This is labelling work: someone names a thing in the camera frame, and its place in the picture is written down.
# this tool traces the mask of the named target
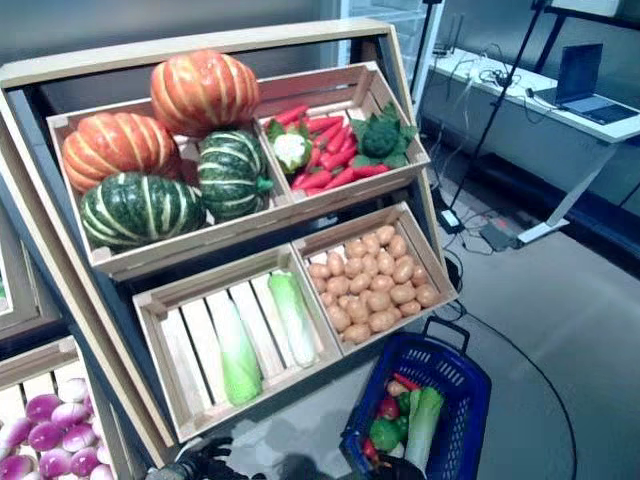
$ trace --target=striped squash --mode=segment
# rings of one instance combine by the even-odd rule
[[[192,187],[140,173],[112,175],[89,190],[80,216],[91,245],[114,251],[191,232],[205,222],[202,201]]]
[[[151,75],[155,116],[174,133],[201,138],[216,128],[240,124],[259,102],[251,69],[214,50],[173,56]]]
[[[258,140],[243,130],[219,131],[200,142],[202,201],[216,221],[260,211],[273,182]]]
[[[175,153],[173,139],[157,120],[124,112],[83,118],[62,145],[69,182],[82,193],[120,172],[175,178],[180,168]]]

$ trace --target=shopping basket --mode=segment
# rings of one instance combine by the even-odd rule
[[[433,323],[462,335],[462,346],[429,335]],[[427,479],[476,478],[491,380],[466,355],[468,343],[469,332],[435,317],[427,319],[422,335],[399,333],[388,340],[342,433],[340,446],[354,470],[371,478],[373,466],[362,453],[362,445],[386,393],[387,381],[394,373],[400,373],[423,387],[434,387],[445,397],[425,471]]]

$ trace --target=gray floor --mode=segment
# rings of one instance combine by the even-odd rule
[[[449,180],[443,186],[453,188]],[[461,196],[462,218],[508,205],[474,185],[470,190],[477,196]],[[469,226],[483,222],[475,217]],[[487,250],[469,235],[469,248]],[[443,234],[442,243],[449,240]],[[578,478],[640,477],[638,280],[563,233],[491,256],[465,251],[460,238],[450,248],[464,262],[464,305],[521,346],[564,397],[577,435]],[[469,355],[493,381],[478,479],[570,478],[567,427],[540,376],[472,319],[459,324],[472,335]],[[230,425],[232,464],[271,479],[352,478],[337,445],[377,348]]]

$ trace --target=white desk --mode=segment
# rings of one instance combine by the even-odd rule
[[[469,82],[473,82],[472,88],[477,88],[490,95],[497,97],[502,91],[502,88],[493,82],[482,82],[477,77],[479,72],[485,70],[504,71],[504,65],[499,61],[456,49],[453,55],[446,58],[434,59],[431,65],[435,72],[444,75],[447,79],[451,78],[452,81],[455,80],[456,82],[462,82],[467,85]],[[596,139],[597,143],[604,147],[598,155],[590,161],[590,165],[586,171],[583,172],[583,175],[580,176],[573,188],[569,189],[565,198],[547,221],[523,232],[518,237],[520,241],[527,244],[569,223],[563,218],[564,215],[566,215],[580,195],[582,195],[591,182],[598,176],[611,157],[615,155],[618,146],[625,140],[640,135],[640,115],[609,125],[599,125],[570,112],[554,110],[553,105],[547,104],[539,98],[536,98],[536,100],[527,98],[526,89],[531,88],[536,92],[554,88],[557,85],[556,80],[522,68],[516,70],[516,75],[519,76],[520,79],[507,90],[507,95],[505,96],[506,102],[523,108],[526,102],[526,108],[529,111],[546,115],[550,119],[581,131]]]

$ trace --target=potato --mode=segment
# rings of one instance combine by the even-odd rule
[[[376,230],[376,236],[378,237],[378,242],[380,242],[381,246],[388,245],[391,241],[391,237],[396,234],[396,229],[393,225],[385,225],[384,227],[380,227]]]
[[[377,255],[380,251],[380,241],[375,233],[367,233],[362,237],[362,243],[367,248],[367,252],[370,255]]]
[[[331,277],[327,281],[327,292],[337,297],[346,295],[349,291],[349,279],[347,277]]]
[[[387,310],[387,312],[391,312],[393,314],[393,321],[397,322],[398,320],[400,320],[402,318],[402,312],[400,311],[399,308],[396,307],[391,307]]]
[[[402,312],[403,317],[411,317],[413,315],[417,315],[422,310],[422,306],[418,303],[417,300],[411,300],[410,302],[403,303],[400,305],[400,312]]]
[[[396,261],[393,259],[389,252],[382,250],[378,254],[378,270],[383,275],[393,275],[393,271],[396,269]]]
[[[400,284],[411,280],[413,276],[413,260],[396,262],[396,269],[393,271],[393,281]]]
[[[362,292],[360,292],[360,295],[358,295],[358,298],[360,299],[361,302],[363,302],[366,305],[367,298],[369,298],[369,295],[371,295],[372,293],[373,292],[369,289],[363,290]]]
[[[358,295],[361,291],[369,288],[371,284],[371,277],[366,273],[361,273],[356,278],[351,280],[351,285],[349,285],[349,291],[354,295]]]
[[[344,246],[347,258],[362,258],[367,253],[367,247],[360,240],[351,240]]]
[[[320,295],[320,300],[322,300],[322,304],[325,307],[329,307],[331,305],[333,305],[334,303],[336,303],[336,297],[333,293],[329,293],[329,292],[324,292],[322,295]]]
[[[429,281],[429,274],[427,273],[427,269],[422,265],[417,265],[413,269],[413,276],[411,277],[411,283],[413,283],[414,287],[419,287],[420,285],[424,285]]]
[[[403,303],[410,302],[416,298],[416,291],[413,287],[397,285],[391,289],[389,295],[391,295],[393,303],[396,305],[402,305]]]
[[[378,261],[376,257],[367,253],[364,257],[362,257],[362,271],[368,274],[371,278],[375,277],[378,272]]]
[[[376,312],[369,317],[369,327],[373,332],[384,332],[393,327],[395,315],[392,312]]]
[[[345,342],[353,342],[356,345],[366,342],[369,338],[371,338],[371,329],[366,323],[351,325],[344,331],[342,337]]]
[[[362,259],[350,258],[344,265],[344,274],[349,278],[356,278],[362,273]]]
[[[407,244],[404,241],[404,238],[402,238],[398,234],[395,234],[393,237],[391,237],[391,240],[389,241],[389,246],[387,247],[387,252],[389,252],[389,254],[393,258],[400,258],[403,255],[406,255]]]
[[[438,300],[438,292],[432,285],[420,285],[416,288],[416,300],[424,308],[430,307]]]
[[[338,305],[331,305],[327,308],[327,313],[329,314],[329,320],[331,321],[331,325],[339,332],[344,332],[349,325],[351,325],[351,319],[347,312],[341,309]]]
[[[315,278],[327,279],[331,276],[329,267],[321,263],[312,263],[309,265],[309,275]]]
[[[344,260],[336,252],[329,252],[329,255],[327,255],[327,267],[329,267],[329,271],[334,277],[344,275]]]
[[[374,292],[388,292],[395,285],[393,278],[388,275],[376,275],[371,280],[371,290]]]
[[[367,323],[369,320],[369,309],[357,298],[349,300],[346,311],[353,323]]]
[[[316,291],[318,293],[324,293],[327,291],[327,282],[324,278],[311,277],[311,282],[313,283],[313,286],[316,287]]]
[[[387,292],[373,292],[367,298],[367,306],[374,312],[381,312],[391,306],[391,296]]]

